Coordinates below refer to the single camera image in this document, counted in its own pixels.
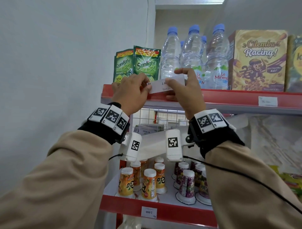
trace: sunlight detergent pouch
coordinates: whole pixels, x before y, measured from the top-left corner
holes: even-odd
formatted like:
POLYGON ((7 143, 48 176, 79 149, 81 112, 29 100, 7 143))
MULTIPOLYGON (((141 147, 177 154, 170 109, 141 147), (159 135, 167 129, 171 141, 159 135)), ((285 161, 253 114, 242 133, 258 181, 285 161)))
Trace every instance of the sunlight detergent pouch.
POLYGON ((133 47, 134 73, 145 73, 150 81, 158 80, 160 49, 133 47))
POLYGON ((133 49, 116 52, 114 57, 113 82, 120 83, 123 77, 133 74, 133 49))

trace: metal shelf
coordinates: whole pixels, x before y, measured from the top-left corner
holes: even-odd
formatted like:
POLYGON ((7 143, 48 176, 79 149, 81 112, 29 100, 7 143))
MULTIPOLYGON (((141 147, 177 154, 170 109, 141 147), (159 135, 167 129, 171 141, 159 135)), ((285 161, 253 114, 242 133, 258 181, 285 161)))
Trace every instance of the metal shelf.
POLYGON ((138 199, 116 197, 120 172, 109 182, 104 189, 100 209, 113 213, 120 213, 141 217, 142 207, 157 209, 158 220, 215 227, 217 222, 211 206, 196 201, 194 205, 185 205, 175 198, 177 190, 173 187, 172 170, 166 171, 165 184, 167 193, 158 195, 159 202, 150 202, 138 199))
MULTIPOLYGON (((272 114, 272 115, 302 115, 302 94, 287 92, 254 92, 202 90, 207 109, 218 109, 227 114, 272 114), (260 107, 259 96, 277 97, 278 107, 260 107)), ((182 110, 177 102, 166 99, 167 92, 148 95, 145 108, 182 110)), ((101 96, 102 103, 109 103, 113 96, 110 84, 105 84, 101 96)))

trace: cable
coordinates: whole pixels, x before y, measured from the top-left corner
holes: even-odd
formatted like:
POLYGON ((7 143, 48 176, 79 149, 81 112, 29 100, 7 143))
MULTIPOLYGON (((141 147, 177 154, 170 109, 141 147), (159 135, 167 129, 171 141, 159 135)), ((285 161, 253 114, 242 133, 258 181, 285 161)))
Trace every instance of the cable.
POLYGON ((220 169, 222 171, 227 171, 227 172, 230 172, 230 173, 234 173, 234 174, 238 174, 240 176, 244 176, 252 181, 255 181, 256 183, 266 187, 268 190, 270 190, 272 193, 274 193, 277 197, 279 197, 281 200, 287 202, 290 206, 292 206, 294 209, 296 209, 300 214, 302 214, 302 211, 297 208, 294 204, 292 204, 289 200, 287 200, 286 198, 284 198, 281 194, 279 194, 278 192, 276 192, 274 189, 270 188, 269 186, 267 186, 266 184, 262 183, 261 181, 258 181, 257 179, 245 174, 245 173, 241 173, 241 172, 238 172, 238 171, 235 171, 235 170, 232 170, 232 169, 227 169, 227 168, 223 168, 223 167, 219 167, 219 166, 216 166, 216 165, 212 165, 210 163, 207 163, 207 162, 204 162, 204 161, 200 161, 200 160, 197 160, 195 158, 192 158, 192 157, 189 157, 189 156, 183 156, 184 158, 188 158, 188 159, 191 159, 191 160, 195 160, 195 161, 199 161, 200 163, 203 163, 207 166, 210 166, 212 168, 216 168, 216 169, 220 169))
POLYGON ((122 154, 122 153, 120 153, 120 154, 114 155, 114 156, 112 156, 111 158, 109 158, 109 160, 108 160, 108 161, 110 161, 112 158, 114 158, 114 157, 116 157, 116 156, 123 156, 123 154, 122 154))

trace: beige sleeve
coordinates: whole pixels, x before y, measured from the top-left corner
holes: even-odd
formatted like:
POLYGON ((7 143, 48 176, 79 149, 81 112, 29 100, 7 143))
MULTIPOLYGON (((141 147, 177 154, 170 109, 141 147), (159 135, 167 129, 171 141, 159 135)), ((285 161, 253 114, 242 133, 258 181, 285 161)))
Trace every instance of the beige sleeve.
POLYGON ((112 146, 86 132, 63 134, 48 157, 0 198, 1 229, 93 229, 112 146))
MULTIPOLYGON (((302 210, 302 203, 289 187, 263 161, 252 157, 249 148, 227 141, 208 152, 205 161, 256 178, 302 210)), ((262 185, 209 166, 206 170, 219 228, 302 228, 302 215, 262 185)))

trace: price tag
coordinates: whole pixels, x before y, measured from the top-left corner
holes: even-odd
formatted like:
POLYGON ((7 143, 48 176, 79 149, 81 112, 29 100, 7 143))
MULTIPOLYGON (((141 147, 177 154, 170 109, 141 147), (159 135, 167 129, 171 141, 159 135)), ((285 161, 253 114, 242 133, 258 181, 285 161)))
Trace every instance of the price tag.
MULTIPOLYGON (((184 78, 183 74, 172 77, 172 79, 175 79, 180 84, 185 85, 185 78, 184 78)), ((152 81, 152 82, 148 83, 148 85, 149 84, 152 85, 152 89, 150 91, 150 94, 172 90, 172 88, 170 88, 166 84, 165 79, 159 79, 159 80, 156 80, 156 81, 152 81)))
POLYGON ((258 105, 260 107, 278 107, 278 98, 259 96, 258 105))
POLYGON ((156 219, 157 218, 157 208, 147 208, 147 207, 142 206, 141 217, 156 219))

